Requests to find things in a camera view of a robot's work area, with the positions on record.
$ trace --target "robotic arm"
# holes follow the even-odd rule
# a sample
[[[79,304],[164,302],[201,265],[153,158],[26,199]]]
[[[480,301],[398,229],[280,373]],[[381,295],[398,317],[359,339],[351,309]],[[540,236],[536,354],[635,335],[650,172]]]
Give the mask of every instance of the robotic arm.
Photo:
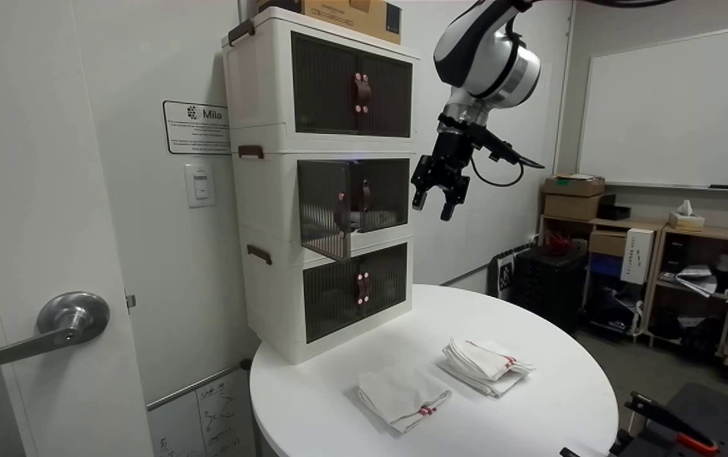
[[[452,96],[439,114],[434,155],[423,155],[414,170],[414,208],[423,208],[427,191],[439,186],[447,199],[441,218],[450,222],[456,204],[463,204],[469,177],[462,170],[476,148],[486,148],[491,161],[540,167],[485,128],[491,110],[518,106],[537,87],[540,58],[512,31],[514,16],[532,2],[476,0],[439,38],[436,73],[452,87]]]

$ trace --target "white towel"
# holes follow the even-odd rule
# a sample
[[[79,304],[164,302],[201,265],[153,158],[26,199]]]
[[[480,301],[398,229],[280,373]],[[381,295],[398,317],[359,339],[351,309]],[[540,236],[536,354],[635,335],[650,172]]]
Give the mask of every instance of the white towel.
[[[431,377],[411,369],[386,369],[363,373],[358,382],[363,405],[398,434],[434,416],[450,400],[450,388]]]
[[[532,372],[532,367],[491,341],[452,341],[441,354],[439,369],[485,397],[504,397]]]

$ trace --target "floor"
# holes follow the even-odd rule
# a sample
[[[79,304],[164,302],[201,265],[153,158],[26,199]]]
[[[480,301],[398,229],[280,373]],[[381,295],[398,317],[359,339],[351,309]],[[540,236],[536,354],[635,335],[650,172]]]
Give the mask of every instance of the floor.
[[[698,361],[682,356],[677,347],[655,346],[646,341],[631,342],[628,339],[606,335],[599,330],[579,330],[574,339],[599,361],[606,372],[617,402],[623,405],[631,391],[655,402],[670,402],[684,384],[702,384],[728,393],[728,369],[715,361]]]

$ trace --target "white cabinet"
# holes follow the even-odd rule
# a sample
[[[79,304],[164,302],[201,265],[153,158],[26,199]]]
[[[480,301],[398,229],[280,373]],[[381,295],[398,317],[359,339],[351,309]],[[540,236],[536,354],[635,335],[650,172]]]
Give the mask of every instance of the white cabinet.
[[[247,316],[297,364],[411,307],[417,58],[276,9],[223,56]]]

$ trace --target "white round table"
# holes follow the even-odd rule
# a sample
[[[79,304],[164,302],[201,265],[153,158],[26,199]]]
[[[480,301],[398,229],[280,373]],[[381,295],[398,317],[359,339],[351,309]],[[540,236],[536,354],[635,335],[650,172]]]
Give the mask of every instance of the white round table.
[[[536,367],[524,384],[486,400],[436,361],[452,339],[498,341]],[[428,419],[394,434],[358,397],[358,377],[389,367],[422,369],[452,388]],[[548,321],[463,289],[414,288],[414,309],[299,367],[262,342],[252,369],[262,434],[292,457],[581,457],[609,455],[619,413],[597,361]]]

